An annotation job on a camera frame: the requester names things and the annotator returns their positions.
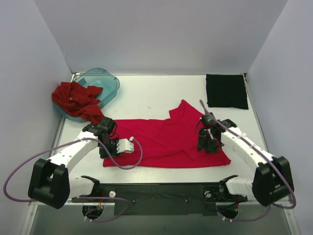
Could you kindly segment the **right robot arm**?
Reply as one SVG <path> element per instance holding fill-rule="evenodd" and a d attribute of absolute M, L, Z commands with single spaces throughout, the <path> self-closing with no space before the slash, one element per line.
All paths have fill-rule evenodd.
<path fill-rule="evenodd" d="M 213 114 L 203 115 L 198 134 L 198 151 L 217 153 L 229 147 L 254 172 L 253 179 L 238 175 L 220 180 L 218 194 L 223 200 L 235 195 L 254 197 L 262 206 L 275 205 L 286 196 L 294 196 L 294 185 L 289 161 L 276 157 L 259 147 L 231 120 L 215 119 Z"/>

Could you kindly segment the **bright pink-red t shirt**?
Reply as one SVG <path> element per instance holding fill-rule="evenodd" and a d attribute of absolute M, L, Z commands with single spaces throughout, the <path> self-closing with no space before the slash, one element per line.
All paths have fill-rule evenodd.
<path fill-rule="evenodd" d="M 134 165 L 159 168 L 200 168 L 223 166 L 231 163 L 230 158 L 219 149 L 217 153 L 198 151 L 198 135 L 195 132 L 202 114 L 185 100 L 169 111 L 170 117 L 159 119 L 117 120 L 120 138 L 134 137 L 132 154 L 122 153 L 113 160 L 103 161 L 104 167 Z"/>

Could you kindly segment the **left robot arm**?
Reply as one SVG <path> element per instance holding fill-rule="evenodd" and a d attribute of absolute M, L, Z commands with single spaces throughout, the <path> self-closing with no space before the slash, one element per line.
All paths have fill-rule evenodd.
<path fill-rule="evenodd" d="M 80 176 L 71 180 L 69 173 L 92 150 L 98 149 L 100 158 L 118 156 L 115 137 L 116 122 L 104 117 L 99 124 L 85 126 L 75 139 L 59 153 L 47 160 L 38 159 L 33 166 L 28 196 L 55 209 L 61 208 L 68 199 L 84 196 L 94 202 L 101 195 L 99 180 Z"/>

